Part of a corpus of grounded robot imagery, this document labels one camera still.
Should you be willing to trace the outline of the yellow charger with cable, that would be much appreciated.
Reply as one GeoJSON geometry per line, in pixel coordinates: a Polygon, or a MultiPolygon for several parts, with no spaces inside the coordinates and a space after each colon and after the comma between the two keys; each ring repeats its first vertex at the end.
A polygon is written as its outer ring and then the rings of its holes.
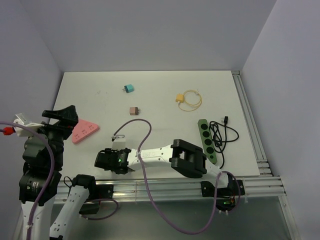
{"type": "Polygon", "coordinates": [[[203,98],[197,90],[186,90],[184,93],[178,93],[175,97],[177,107],[183,112],[193,112],[203,103],[203,98]]]}

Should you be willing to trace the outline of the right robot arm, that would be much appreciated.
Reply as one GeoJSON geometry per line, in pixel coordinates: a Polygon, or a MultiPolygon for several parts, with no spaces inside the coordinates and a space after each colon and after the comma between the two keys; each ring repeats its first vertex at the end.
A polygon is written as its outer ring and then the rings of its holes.
{"type": "Polygon", "coordinates": [[[173,144],[160,148],[138,150],[124,147],[120,149],[118,141],[113,148],[98,152],[94,162],[96,168],[111,171],[117,175],[126,175],[145,168],[168,167],[189,179],[202,179],[203,197],[226,198],[245,194],[243,182],[235,180],[229,173],[207,160],[203,149],[182,139],[175,139],[173,144]]]}

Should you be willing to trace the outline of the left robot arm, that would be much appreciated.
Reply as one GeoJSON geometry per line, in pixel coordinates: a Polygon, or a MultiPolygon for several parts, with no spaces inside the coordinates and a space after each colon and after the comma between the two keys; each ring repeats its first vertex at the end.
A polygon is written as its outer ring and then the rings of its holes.
{"type": "Polygon", "coordinates": [[[15,123],[22,127],[14,130],[25,137],[23,175],[19,181],[19,200],[23,212],[24,240],[65,240],[70,224],[79,215],[86,200],[96,197],[98,188],[94,176],[78,174],[71,181],[71,190],[56,221],[51,223],[51,213],[61,180],[64,141],[79,122],[76,107],[45,110],[45,118],[56,123],[34,123],[19,113],[15,123]]]}

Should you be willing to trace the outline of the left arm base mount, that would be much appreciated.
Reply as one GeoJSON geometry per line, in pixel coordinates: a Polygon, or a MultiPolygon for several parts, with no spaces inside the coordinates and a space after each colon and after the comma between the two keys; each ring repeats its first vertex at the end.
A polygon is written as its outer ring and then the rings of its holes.
{"type": "MultiPolygon", "coordinates": [[[[89,197],[89,200],[96,199],[111,199],[113,197],[114,185],[113,184],[98,184],[94,195],[89,197]]],[[[80,208],[80,215],[95,215],[100,209],[100,202],[85,202],[80,208]]]]}

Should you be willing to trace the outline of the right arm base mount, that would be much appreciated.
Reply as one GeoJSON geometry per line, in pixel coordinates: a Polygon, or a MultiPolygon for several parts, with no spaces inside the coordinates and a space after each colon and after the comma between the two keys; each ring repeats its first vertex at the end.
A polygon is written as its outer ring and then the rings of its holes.
{"type": "MultiPolygon", "coordinates": [[[[217,189],[217,200],[215,207],[220,211],[231,211],[235,208],[237,204],[237,196],[244,196],[245,195],[245,188],[242,180],[237,180],[237,183],[239,184],[239,189],[236,184],[236,180],[232,180],[228,187],[225,188],[218,188],[217,189]]],[[[214,197],[215,193],[215,187],[214,185],[209,181],[201,181],[201,194],[202,197],[214,197]]]]}

